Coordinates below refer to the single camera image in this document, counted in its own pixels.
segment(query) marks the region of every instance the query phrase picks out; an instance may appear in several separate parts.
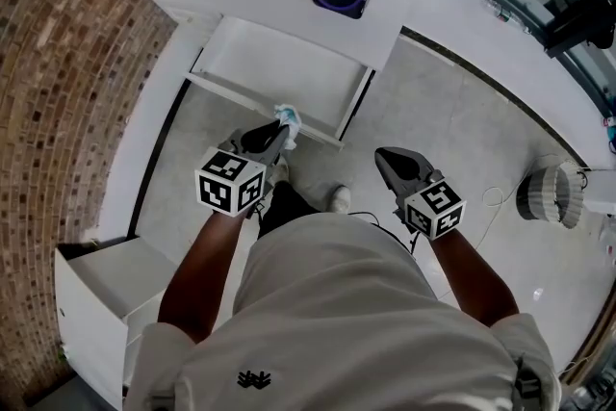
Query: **white box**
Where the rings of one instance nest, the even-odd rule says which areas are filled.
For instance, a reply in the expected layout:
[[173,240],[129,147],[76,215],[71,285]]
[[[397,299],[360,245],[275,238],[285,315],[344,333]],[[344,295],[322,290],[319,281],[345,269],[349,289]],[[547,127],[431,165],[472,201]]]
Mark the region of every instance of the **white box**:
[[237,216],[263,196],[265,165],[210,147],[194,171],[196,201]]
[[406,222],[434,240],[462,222],[466,200],[443,179],[407,197],[404,205]]

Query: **person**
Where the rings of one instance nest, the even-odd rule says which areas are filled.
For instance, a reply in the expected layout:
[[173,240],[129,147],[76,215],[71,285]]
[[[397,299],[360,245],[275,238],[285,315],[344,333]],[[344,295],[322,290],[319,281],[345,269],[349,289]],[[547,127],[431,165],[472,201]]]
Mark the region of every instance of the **person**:
[[391,234],[328,212],[275,168],[233,317],[213,331],[244,216],[212,214],[144,329],[134,410],[557,409],[531,315],[457,230],[430,243],[460,310],[436,299]]

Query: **white sneaker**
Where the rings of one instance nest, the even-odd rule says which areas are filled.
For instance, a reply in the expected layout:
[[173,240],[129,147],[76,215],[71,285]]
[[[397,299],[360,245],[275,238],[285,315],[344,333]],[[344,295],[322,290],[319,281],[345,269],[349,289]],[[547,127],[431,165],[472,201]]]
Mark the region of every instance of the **white sneaker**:
[[350,189],[347,186],[339,186],[329,199],[328,213],[347,215],[350,210]]
[[268,182],[272,187],[275,187],[278,182],[289,181],[289,164],[282,155],[278,158],[278,163],[271,171],[271,177]]

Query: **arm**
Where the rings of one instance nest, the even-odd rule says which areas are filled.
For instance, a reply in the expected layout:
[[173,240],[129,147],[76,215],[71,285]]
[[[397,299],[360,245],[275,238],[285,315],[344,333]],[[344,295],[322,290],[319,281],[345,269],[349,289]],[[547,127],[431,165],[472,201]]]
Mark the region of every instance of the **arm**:
[[196,343],[212,333],[244,217],[213,213],[208,218],[173,274],[158,322],[175,325]]
[[430,244],[464,313],[488,327],[520,313],[507,285],[459,231]]

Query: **white cloth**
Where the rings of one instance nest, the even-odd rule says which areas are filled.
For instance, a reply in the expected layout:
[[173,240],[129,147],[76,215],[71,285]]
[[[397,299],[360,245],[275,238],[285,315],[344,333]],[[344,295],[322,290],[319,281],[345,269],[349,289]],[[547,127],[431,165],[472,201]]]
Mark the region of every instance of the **white cloth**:
[[[359,218],[312,215],[259,240],[234,313],[199,345],[148,326],[125,409],[173,391],[175,411],[507,410],[510,352],[539,368],[548,408],[560,400],[530,315],[490,329],[438,301],[408,252]],[[247,371],[270,384],[242,387]]]

